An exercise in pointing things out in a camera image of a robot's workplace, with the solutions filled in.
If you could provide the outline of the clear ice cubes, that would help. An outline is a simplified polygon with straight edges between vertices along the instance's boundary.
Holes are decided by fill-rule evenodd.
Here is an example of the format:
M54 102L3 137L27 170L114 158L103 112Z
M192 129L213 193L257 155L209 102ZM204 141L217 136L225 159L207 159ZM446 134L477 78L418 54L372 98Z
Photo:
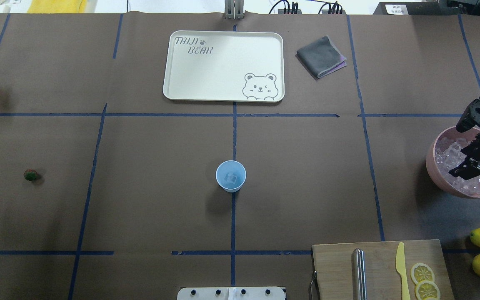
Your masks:
M465 180L461 177L455 178L448 173L464 161L465 154L461 152L461 149L468 145L469 142L465 138L443 137L435 146L435 162L442 177L451 187L467 195L480 195L480 176Z

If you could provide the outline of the light blue plastic cup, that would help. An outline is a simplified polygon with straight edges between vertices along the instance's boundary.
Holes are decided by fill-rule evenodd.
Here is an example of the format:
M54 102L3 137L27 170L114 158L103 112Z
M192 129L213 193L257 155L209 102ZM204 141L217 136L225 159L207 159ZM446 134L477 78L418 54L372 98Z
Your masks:
M216 169L217 184L229 193L238 192L247 179L245 167L238 161L224 161Z

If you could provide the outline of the pink bowl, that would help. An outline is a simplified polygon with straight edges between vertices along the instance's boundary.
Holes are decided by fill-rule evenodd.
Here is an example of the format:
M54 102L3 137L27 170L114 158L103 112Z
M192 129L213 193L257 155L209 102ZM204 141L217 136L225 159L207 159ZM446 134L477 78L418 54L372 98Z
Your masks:
M430 145L425 158L425 167L432 182L434 182L434 184L444 192L465 199L480 199L480 194L467 194L453 187L442 176L442 173L440 172L440 169L435 162L435 146L439 140L441 140L442 138L465 138L469 141L472 141L475 139L475 135L477 135L478 133L480 133L480 129L475 127L463 133L458 132L455 127L448 127L447 129L443 130Z

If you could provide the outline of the yellow plastic knife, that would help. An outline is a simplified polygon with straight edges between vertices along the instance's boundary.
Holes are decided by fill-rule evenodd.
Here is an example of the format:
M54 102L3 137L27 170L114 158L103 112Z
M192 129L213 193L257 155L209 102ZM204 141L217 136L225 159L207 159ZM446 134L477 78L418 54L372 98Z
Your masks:
M395 256L395 268L400 276L400 287L401 287L401 299L410 300L410 290L408 288L408 278L406 271L406 261L405 261L405 244L399 242L396 249Z

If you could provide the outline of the lemon slice lower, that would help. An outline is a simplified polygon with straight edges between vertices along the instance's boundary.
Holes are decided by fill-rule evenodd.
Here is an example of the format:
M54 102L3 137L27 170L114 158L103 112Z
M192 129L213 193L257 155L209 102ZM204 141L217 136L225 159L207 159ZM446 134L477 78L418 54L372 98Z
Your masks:
M434 281L419 281L415 287L417 300L440 300L441 292Z

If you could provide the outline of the wooden cutting board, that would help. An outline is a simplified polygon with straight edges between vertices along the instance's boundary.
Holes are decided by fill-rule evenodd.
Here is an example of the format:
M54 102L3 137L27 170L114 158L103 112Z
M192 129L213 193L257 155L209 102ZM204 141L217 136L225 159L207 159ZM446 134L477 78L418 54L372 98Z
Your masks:
M366 296L369 300L400 300L401 279L396 270L398 241L359 242L313 245L319 295L322 300L354 298L353 252L364 251ZM435 274L442 300L453 300L454 294L438 240L406 240L405 262L410 298L415 300L411 267L427 264Z

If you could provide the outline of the black box with label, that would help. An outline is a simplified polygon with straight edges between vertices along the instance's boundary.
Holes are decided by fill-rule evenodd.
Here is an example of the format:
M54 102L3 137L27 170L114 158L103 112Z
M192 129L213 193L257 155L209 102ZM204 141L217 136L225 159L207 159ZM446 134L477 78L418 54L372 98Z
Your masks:
M445 15L437 2L379 2L373 15Z

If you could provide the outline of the grey folded cloth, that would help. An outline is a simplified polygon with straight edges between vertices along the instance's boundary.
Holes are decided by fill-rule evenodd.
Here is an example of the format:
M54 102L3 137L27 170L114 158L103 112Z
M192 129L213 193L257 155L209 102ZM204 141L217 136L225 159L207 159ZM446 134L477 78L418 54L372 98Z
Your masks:
M309 74L316 79L323 78L348 65L347 58L327 35L298 49L296 55Z

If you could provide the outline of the cream bear tray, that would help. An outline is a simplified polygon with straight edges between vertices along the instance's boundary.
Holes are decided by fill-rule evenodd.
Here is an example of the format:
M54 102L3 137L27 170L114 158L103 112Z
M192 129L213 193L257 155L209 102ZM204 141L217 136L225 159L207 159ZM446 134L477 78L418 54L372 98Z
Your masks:
M173 32L162 87L170 100L280 102L283 38L274 32Z

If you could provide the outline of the red strawberry on table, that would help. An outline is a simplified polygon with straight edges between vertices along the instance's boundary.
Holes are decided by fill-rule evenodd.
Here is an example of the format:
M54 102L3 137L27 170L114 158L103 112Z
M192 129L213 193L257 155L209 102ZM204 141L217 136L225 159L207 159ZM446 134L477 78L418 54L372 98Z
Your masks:
M24 176L24 179L29 181L29 182L34 182L34 181L36 181L40 178L40 174L36 170L33 170L33 169L27 169L23 173L23 176Z

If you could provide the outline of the yellow cloth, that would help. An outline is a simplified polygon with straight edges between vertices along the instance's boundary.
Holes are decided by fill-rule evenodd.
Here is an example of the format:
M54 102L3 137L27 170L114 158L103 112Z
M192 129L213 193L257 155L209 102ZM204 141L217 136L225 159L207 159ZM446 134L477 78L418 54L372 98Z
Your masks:
M73 14L84 13L87 0L33 0L27 13L29 14Z

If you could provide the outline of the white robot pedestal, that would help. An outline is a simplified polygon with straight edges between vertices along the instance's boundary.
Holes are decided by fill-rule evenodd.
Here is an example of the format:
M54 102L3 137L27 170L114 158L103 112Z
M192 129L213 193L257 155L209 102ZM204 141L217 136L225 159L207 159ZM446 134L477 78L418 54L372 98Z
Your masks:
M177 300L285 300L284 288L259 287L192 287L182 288Z

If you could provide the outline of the aluminium frame post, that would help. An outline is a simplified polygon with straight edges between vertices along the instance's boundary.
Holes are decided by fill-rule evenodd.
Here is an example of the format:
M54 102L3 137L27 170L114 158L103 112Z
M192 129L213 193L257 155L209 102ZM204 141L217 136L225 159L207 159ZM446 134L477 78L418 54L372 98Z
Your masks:
M242 20L245 17L244 0L225 0L224 19Z

